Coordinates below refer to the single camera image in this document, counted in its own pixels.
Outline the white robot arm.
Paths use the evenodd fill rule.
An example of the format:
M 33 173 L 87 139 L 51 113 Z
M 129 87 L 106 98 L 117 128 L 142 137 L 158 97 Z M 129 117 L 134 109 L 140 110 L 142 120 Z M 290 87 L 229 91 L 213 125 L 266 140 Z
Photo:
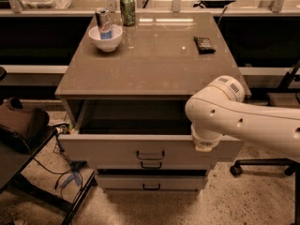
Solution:
M 195 148 L 210 152 L 228 135 L 300 161 L 300 112 L 292 108 L 246 104 L 235 78 L 220 76 L 186 103 Z

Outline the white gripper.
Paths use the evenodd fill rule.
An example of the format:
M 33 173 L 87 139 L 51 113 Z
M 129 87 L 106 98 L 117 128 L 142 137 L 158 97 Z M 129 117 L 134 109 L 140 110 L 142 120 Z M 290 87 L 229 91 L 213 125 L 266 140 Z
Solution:
M 191 125 L 191 137 L 195 143 L 195 149 L 198 152 L 211 152 L 216 147 L 222 137 L 221 133 L 217 133 L 195 124 Z

